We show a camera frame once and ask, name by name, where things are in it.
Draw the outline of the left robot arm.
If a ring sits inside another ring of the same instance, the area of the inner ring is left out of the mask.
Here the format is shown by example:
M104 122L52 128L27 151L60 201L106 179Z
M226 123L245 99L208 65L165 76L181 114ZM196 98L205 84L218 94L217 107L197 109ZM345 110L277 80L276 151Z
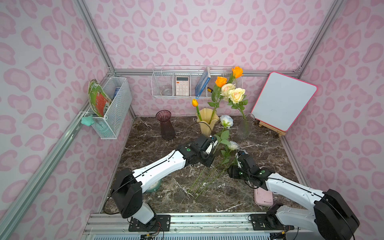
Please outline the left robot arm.
M143 202L143 193L171 173L200 163L210 167L214 149L219 143L215 136L200 135L195 141L181 144L160 160L131 171L126 168L116 175L109 199L113 199L122 218L133 217L142 224L150 223L156 216Z

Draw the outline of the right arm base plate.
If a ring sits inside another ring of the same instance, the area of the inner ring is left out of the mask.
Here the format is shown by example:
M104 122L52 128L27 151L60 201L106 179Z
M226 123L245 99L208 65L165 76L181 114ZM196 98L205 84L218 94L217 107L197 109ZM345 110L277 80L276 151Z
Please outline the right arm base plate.
M277 231L285 227L273 214L251 214L248 216L254 231Z

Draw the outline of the small orange rose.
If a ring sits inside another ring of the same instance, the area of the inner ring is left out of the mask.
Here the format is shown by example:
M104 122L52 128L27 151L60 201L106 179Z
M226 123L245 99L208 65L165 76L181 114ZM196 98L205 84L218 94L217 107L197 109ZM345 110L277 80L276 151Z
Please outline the small orange rose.
M201 113L200 113L200 109L199 109L199 103L196 99L193 99L192 100L192 105L196 108L196 112L197 112L197 116L198 116L198 119L200 121L202 121L202 116L201 116Z

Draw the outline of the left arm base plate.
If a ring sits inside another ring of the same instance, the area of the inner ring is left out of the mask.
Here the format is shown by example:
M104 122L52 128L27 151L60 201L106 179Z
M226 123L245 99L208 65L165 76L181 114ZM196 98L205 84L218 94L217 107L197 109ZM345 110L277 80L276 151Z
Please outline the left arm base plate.
M129 232L169 232L171 215L156 215L147 224L131 218Z

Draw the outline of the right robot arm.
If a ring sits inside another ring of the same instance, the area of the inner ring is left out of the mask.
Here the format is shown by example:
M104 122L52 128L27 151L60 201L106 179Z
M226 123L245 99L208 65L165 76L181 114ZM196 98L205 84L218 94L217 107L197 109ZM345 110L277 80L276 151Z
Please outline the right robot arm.
M244 180L257 189L282 195L301 205L301 209L273 205L272 214L282 225L310 230L325 240L356 238L360 221L339 192L313 189L260 168L246 151L236 153L235 165L228 169L228 174L232 179Z

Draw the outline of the white rose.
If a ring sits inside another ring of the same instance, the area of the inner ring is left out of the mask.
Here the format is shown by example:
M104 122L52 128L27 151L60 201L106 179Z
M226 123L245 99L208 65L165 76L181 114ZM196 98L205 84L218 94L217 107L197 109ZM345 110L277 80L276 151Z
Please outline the white rose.
M217 165L217 167L214 168L202 181L197 190L195 190L195 199L198 199L208 189L209 186L211 186L217 179L219 179L229 166L229 161L224 161L223 163Z
M229 141L229 137L230 137L230 130L229 129L234 125L234 120L230 116L223 115L219 119L217 119L217 121L220 121L223 128L222 128L221 132L213 134L213 135L212 135L212 132L213 132L215 124L211 127L205 121L200 120L200 118L198 118L198 120L199 120L199 122L197 122L197 124L199 124L199 126L201 127L202 134L206 137L209 137L209 136L216 137L218 140L218 144L213 148L213 150L214 150L213 154L215 155L215 152L220 145L225 146L225 150L221 150L221 152L223 154L223 158L224 158L222 160L222 162L219 163L216 167L214 167L213 170L211 170L208 173L207 177L200 182L200 184L197 186L196 189L194 189L195 185L200 181L202 174L209 167L206 167L205 169L203 169L201 171L201 173L199 174L199 176L194 181L194 183L191 185L189 190L187 191L188 194L192 194L192 193L197 194L196 198L198 198L202 193L204 193L206 191L206 188L209 187L213 182L215 182L224 173L225 169L223 169L219 174L217 174L214 178L212 178L212 180L208 184L206 184L204 186L205 181L211 177L212 173L217 172L217 167L222 166L222 167L226 168L229 166L231 152L234 151L232 148L232 143Z
M221 161L220 161L217 165L223 163L224 161L229 161L229 162L230 162L230 165L232 165L232 163L233 163L233 161L234 161L234 157L232 156L232 153L234 153L236 150L239 149L239 145L238 145L236 142L234 142L234 141L227 141L227 144L224 144L224 146L225 146L225 149L221 150L221 157L222 157L222 159L221 159Z

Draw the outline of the cream rose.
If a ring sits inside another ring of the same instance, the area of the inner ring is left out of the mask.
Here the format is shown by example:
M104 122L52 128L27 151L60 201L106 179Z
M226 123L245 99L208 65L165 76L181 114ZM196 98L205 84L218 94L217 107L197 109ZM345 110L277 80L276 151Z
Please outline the cream rose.
M236 88L229 90L229 105L232 109L239 110L245 119L245 106L248 104L246 99L246 90L242 88Z
M236 88L236 85L234 84L225 84L221 88L221 97L223 100L228 101L229 100L229 91L234 90Z

